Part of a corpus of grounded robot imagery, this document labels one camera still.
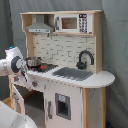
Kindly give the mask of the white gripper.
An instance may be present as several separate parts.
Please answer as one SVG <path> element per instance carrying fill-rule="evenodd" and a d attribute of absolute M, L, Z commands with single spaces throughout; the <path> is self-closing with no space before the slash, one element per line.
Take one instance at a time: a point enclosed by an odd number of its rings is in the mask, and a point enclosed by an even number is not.
<path fill-rule="evenodd" d="M 21 69 L 20 72 L 22 74 L 22 76 L 24 77 L 25 81 L 27 84 L 31 84 L 31 79 L 28 76 L 28 67 L 26 65 L 26 61 L 22 60 L 22 65 L 21 65 Z"/>

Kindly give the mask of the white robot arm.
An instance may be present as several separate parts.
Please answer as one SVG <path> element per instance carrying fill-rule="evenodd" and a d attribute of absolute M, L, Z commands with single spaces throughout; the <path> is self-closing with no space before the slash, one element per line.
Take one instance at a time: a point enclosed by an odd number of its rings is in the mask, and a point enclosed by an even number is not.
<path fill-rule="evenodd" d="M 18 47 L 9 47 L 5 50 L 6 58 L 0 60 L 0 76 L 20 74 L 26 85 L 30 84 L 27 65 Z"/>

